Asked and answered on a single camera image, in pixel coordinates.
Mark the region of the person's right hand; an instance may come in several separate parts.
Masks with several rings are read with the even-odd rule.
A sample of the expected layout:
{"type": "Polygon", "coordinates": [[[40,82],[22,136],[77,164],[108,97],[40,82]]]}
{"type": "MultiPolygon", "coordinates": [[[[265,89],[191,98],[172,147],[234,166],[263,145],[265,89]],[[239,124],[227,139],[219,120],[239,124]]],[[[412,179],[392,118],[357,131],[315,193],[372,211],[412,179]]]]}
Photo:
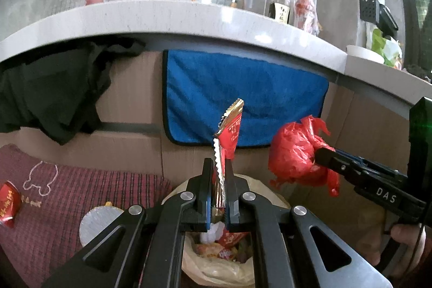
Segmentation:
{"type": "MultiPolygon", "coordinates": [[[[390,232],[390,237],[406,246],[405,254],[395,264],[390,276],[399,279],[419,265],[426,246],[426,232],[419,226],[396,224],[390,232]]],[[[380,263],[382,255],[383,232],[381,225],[372,226],[358,240],[357,251],[372,265],[380,263]]]]}

